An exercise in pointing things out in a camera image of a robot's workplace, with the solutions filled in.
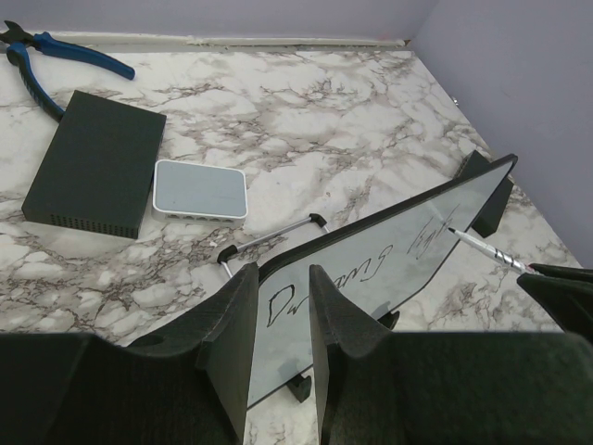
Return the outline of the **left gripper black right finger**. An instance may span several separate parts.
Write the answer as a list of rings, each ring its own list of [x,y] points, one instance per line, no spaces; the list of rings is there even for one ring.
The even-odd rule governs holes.
[[[309,269],[322,444],[588,444],[592,331],[394,332]]]

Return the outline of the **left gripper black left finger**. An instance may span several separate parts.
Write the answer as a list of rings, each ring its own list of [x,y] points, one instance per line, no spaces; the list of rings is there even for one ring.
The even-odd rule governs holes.
[[[1,337],[5,444],[239,444],[259,270],[127,347],[88,333]]]

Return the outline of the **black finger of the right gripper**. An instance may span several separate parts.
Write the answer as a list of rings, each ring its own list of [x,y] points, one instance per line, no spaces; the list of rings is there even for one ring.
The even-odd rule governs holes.
[[[535,292],[559,291],[592,296],[592,270],[533,263],[540,275],[530,275],[527,286]]]
[[[592,273],[525,273],[517,283],[563,331],[592,331]]]

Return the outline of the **black whiteboard marker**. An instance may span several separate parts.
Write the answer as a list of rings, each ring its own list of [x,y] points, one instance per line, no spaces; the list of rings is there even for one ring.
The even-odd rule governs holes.
[[[532,267],[526,265],[525,263],[517,260],[509,253],[506,253],[498,248],[495,248],[494,246],[489,245],[489,244],[485,243],[484,241],[481,241],[471,235],[463,233],[462,231],[459,231],[452,227],[449,227],[448,231],[450,233],[452,233],[453,235],[455,235],[464,244],[478,250],[483,255],[487,256],[489,259],[514,270],[518,274],[523,274],[523,273],[537,274],[537,271],[535,269],[533,269]]]

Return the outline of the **small whiteboard black frame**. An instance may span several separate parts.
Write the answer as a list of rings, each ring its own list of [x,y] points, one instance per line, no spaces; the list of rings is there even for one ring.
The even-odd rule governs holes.
[[[373,319],[413,298],[442,267],[484,202],[473,181],[510,175],[514,155],[490,161],[467,179],[448,179],[422,165],[407,167],[395,205],[268,259],[259,267],[258,320],[248,406],[270,396],[312,366],[309,267],[320,265],[337,288]]]

